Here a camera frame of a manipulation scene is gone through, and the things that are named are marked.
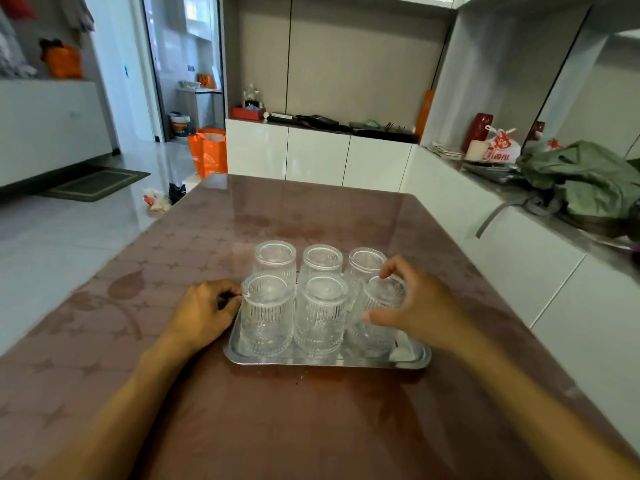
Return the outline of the ribbed clear tumbler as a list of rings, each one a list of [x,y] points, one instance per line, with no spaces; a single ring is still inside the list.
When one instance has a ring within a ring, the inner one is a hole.
[[[356,296],[346,322],[345,338],[349,345],[370,358],[390,354],[396,341],[394,329],[366,322],[362,315],[374,309],[398,308],[405,297],[406,285],[400,277],[393,274],[385,279],[371,278]]]

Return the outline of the person's left forearm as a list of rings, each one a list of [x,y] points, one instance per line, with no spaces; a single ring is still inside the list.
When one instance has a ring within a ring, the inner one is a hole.
[[[31,480],[127,480],[162,403],[198,350],[186,336],[162,334],[89,425]]]

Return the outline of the flat metal tray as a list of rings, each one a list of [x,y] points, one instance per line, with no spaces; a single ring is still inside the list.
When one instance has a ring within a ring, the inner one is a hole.
[[[520,184],[525,181],[521,170],[516,165],[464,162],[462,169],[499,185]]]

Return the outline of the person's left hand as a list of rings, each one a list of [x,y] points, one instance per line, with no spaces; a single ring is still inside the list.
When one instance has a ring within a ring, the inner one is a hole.
[[[242,299],[240,284],[215,280],[192,285],[176,307],[163,340],[188,356],[212,344],[232,324],[219,320],[220,299]]]

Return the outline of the person's right hand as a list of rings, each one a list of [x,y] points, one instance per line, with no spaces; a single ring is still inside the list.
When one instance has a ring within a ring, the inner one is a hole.
[[[449,289],[436,276],[424,273],[397,255],[383,266],[379,277],[402,278],[406,297],[398,308],[403,311],[404,331],[410,337],[450,353],[460,345],[460,336],[470,322]]]

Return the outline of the dark green door mat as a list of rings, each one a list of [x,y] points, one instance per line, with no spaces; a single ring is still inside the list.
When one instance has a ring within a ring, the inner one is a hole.
[[[145,171],[95,167],[87,175],[50,187],[38,195],[44,198],[92,203],[149,176],[150,173]]]

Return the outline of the brown patterned tablecloth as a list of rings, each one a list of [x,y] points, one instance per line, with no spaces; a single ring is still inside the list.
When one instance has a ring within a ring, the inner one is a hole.
[[[131,376],[188,286],[242,281],[261,242],[366,246],[436,274],[540,385],[636,456],[418,199],[212,175],[0,356],[0,480],[26,480]],[[546,480],[481,386],[421,370],[240,365],[222,336],[185,367],[132,479]]]

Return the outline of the white side counter cabinets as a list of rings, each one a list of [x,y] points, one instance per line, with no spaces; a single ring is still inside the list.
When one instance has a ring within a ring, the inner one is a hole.
[[[400,190],[436,218],[494,290],[640,454],[640,266],[553,217],[506,207],[518,192],[482,184],[414,145]]]

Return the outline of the dark red vase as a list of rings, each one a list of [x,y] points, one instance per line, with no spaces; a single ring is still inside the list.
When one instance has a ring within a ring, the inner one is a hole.
[[[492,114],[478,112],[472,120],[463,145],[461,147],[463,153],[466,153],[469,149],[472,141],[484,141],[487,139],[489,130],[487,126],[491,126],[494,116]]]

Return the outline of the white plastic bag red print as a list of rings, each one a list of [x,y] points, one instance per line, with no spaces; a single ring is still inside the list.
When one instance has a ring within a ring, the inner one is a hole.
[[[515,132],[516,128],[503,130],[487,125],[485,129],[491,138],[485,140],[488,147],[482,161],[491,164],[515,164],[522,152],[521,145],[511,138],[511,133]]]

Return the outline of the white glossy base cabinets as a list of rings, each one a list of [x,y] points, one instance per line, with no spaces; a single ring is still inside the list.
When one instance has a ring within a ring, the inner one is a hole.
[[[399,192],[412,144],[226,119],[231,175]]]

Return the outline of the black tray with utensils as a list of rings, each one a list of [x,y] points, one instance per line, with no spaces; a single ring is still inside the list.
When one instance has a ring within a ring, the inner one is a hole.
[[[404,127],[388,123],[382,127],[373,127],[364,123],[349,122],[349,128],[354,136],[397,143],[416,144],[417,137]]]

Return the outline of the rectangular steel tray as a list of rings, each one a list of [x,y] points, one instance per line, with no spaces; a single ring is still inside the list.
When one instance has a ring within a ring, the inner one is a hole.
[[[239,365],[359,367],[418,371],[427,368],[433,359],[433,353],[428,346],[409,338],[401,331],[396,331],[396,343],[391,352],[379,357],[367,355],[366,350],[352,346],[346,340],[342,341],[340,348],[327,355],[308,355],[293,340],[277,355],[255,355],[241,337],[243,310],[244,306],[241,306],[232,326],[228,344],[223,348],[227,359]]]

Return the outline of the person's right forearm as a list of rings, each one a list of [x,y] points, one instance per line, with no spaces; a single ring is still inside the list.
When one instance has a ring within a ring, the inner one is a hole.
[[[640,480],[640,465],[528,376],[465,314],[447,348],[485,387],[554,480]]]

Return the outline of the white bucket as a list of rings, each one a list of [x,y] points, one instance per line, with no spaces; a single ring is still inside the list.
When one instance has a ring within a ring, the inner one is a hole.
[[[172,111],[168,113],[172,136],[175,138],[184,138],[189,135],[189,124],[191,118],[187,114]]]

